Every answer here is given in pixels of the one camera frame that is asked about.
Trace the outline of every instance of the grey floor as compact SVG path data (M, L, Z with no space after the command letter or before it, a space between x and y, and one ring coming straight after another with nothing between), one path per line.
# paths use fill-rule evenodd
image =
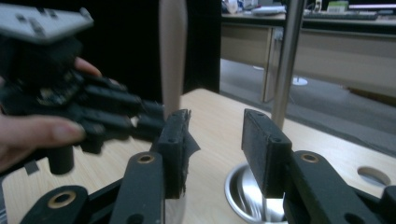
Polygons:
M220 93L271 112L263 103L262 70L221 60ZM286 117L350 142L396 157L396 107L379 103L345 87L312 78L292 85Z

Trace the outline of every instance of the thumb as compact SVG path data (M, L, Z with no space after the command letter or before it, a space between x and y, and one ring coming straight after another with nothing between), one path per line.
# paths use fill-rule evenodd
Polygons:
M82 140L83 128L68 119L51 116L0 116L0 144L60 147Z

